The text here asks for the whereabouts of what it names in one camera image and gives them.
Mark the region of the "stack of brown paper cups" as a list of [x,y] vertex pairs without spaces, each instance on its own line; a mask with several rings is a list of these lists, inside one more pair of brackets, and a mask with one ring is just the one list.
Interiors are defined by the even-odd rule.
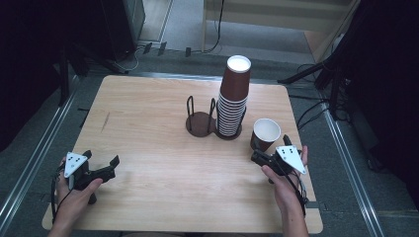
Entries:
[[251,61],[243,55],[230,56],[219,88],[217,101],[216,133],[225,139],[240,134],[246,113],[249,93]]

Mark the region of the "person's left hand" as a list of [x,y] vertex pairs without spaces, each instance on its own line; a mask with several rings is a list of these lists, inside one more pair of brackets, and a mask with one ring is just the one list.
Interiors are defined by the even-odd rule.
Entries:
[[58,208],[53,225],[72,226],[83,215],[90,196],[99,189],[102,183],[102,179],[96,179],[83,191],[72,191],[68,188],[63,172],[60,172],[56,185]]

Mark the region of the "metal floor rail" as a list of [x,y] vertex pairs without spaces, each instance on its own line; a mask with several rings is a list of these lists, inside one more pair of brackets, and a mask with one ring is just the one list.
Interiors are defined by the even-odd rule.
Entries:
[[58,132],[81,78],[70,79],[69,98],[62,106],[60,90],[47,98],[12,143],[0,152],[0,235],[12,222],[43,157]]
[[328,103],[324,103],[322,109],[370,236],[385,237],[375,207],[355,166],[339,124],[333,119]]

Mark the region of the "dark brown cup holder rack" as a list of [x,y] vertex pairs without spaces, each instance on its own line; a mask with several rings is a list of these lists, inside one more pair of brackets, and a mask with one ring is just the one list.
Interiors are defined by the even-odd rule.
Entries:
[[209,112],[196,112],[194,107],[194,97],[190,96],[187,99],[187,119],[186,119],[186,130],[195,137],[206,137],[211,133],[214,133],[217,137],[224,140],[233,140],[237,138],[242,131],[242,122],[244,119],[245,112],[242,113],[238,127],[229,134],[225,133],[219,125],[220,119],[214,118],[213,114],[218,114],[218,104],[215,99],[211,99]]

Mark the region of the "black tripod stand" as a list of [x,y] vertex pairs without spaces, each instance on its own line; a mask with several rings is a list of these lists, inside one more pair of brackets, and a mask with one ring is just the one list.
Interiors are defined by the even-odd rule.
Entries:
[[336,49],[326,59],[318,62],[309,68],[298,72],[296,75],[278,80],[279,84],[291,84],[308,75],[318,72],[318,76],[314,81],[314,86],[317,90],[324,90],[328,85],[331,85],[329,98],[329,113],[337,120],[338,119],[338,94],[339,85],[343,79],[342,69],[343,52]]

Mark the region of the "person's right hand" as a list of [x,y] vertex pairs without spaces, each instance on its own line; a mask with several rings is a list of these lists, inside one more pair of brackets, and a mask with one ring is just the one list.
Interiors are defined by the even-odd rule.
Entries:
[[293,170],[286,177],[279,176],[267,165],[264,165],[261,170],[274,183],[275,200],[282,215],[304,218],[301,204],[294,189],[299,187],[300,172]]

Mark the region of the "black metal stand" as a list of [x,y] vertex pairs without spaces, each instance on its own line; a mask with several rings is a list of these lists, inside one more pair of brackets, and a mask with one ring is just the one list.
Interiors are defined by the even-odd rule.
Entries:
[[100,65],[108,68],[117,74],[128,74],[126,69],[119,69],[111,62],[102,58],[93,50],[79,43],[67,43],[59,52],[59,85],[60,85],[60,101],[59,106],[62,107],[69,99],[69,77],[68,77],[68,64],[71,64],[73,70],[77,75],[86,75],[89,71],[87,63],[84,58],[89,57],[99,63]]

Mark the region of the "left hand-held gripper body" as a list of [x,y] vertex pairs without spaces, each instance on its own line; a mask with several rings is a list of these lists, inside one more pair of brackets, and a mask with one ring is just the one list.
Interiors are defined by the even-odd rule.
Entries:
[[98,170],[91,170],[89,159],[82,154],[68,152],[63,175],[70,190],[82,191],[96,179],[101,179],[104,183],[113,179],[116,176],[115,169],[109,165]]

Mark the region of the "single brown paper cup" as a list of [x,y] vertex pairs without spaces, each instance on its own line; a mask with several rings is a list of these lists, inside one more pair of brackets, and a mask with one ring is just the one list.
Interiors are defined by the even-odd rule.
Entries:
[[253,150],[267,151],[281,136],[280,126],[270,118],[259,118],[254,122],[250,146]]

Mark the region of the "black cabinet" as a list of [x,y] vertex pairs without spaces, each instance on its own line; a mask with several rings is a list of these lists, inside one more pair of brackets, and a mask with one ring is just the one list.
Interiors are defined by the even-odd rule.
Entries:
[[145,21],[142,0],[101,0],[111,59],[122,61],[137,48]]

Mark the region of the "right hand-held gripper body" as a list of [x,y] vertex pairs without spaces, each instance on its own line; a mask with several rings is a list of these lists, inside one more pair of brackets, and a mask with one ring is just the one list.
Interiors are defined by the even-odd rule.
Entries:
[[268,157],[265,165],[280,176],[288,175],[293,171],[306,174],[301,157],[294,145],[277,146],[275,153]]

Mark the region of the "pale wooden shelf unit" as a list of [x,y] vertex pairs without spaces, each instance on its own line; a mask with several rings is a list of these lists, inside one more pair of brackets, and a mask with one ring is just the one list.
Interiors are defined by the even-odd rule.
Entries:
[[361,0],[203,0],[205,23],[217,20],[220,10],[228,23],[305,31],[311,53],[320,58],[346,28]]

